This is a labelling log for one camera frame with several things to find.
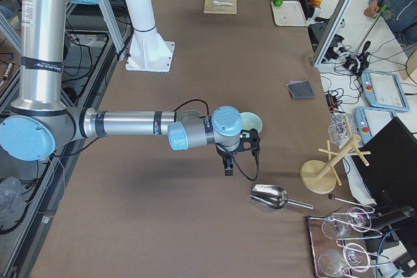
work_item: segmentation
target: metal frame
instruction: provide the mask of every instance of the metal frame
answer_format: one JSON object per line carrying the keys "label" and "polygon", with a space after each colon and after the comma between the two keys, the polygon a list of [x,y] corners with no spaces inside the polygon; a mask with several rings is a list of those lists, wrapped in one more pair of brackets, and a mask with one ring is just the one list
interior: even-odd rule
{"label": "metal frame", "polygon": [[330,21],[327,25],[326,30],[324,31],[323,38],[319,42],[319,45],[317,46],[317,49],[315,50],[315,53],[312,59],[312,64],[314,67],[317,67],[320,63],[322,63],[324,55],[326,54],[327,49],[329,48],[330,43],[351,1],[352,0],[339,0],[338,4],[336,5],[334,13],[332,17],[330,18]]}

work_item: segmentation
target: person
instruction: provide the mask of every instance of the person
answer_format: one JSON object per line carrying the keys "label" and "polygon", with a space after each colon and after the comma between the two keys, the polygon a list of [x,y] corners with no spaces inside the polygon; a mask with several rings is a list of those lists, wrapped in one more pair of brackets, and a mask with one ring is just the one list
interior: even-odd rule
{"label": "person", "polygon": [[364,14],[372,17],[384,5],[387,8],[381,15],[398,42],[406,46],[417,43],[417,0],[369,0]]}

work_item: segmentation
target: monitor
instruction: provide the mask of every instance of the monitor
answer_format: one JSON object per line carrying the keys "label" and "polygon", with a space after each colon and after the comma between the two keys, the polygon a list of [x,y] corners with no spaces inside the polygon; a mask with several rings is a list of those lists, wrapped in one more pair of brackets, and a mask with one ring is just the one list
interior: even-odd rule
{"label": "monitor", "polygon": [[[398,117],[394,117],[369,140],[363,151],[371,151],[366,167],[358,157],[355,165],[377,208],[394,210],[409,205],[417,211],[417,139]],[[417,263],[417,217],[393,223],[399,239]]]}

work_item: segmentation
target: gray cloth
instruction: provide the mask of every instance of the gray cloth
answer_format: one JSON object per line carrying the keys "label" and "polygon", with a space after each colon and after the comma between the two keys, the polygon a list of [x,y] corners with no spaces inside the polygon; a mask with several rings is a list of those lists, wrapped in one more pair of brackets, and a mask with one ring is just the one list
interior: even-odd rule
{"label": "gray cloth", "polygon": [[290,81],[286,86],[294,99],[312,99],[315,97],[308,80]]}

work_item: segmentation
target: metal scoop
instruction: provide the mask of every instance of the metal scoop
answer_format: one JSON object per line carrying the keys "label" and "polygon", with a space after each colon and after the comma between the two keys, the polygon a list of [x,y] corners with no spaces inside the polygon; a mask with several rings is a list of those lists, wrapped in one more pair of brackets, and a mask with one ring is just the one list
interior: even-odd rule
{"label": "metal scoop", "polygon": [[301,206],[310,210],[314,209],[314,206],[311,204],[288,199],[287,191],[277,185],[255,185],[250,191],[250,197],[256,202],[275,210],[279,210],[287,204]]}

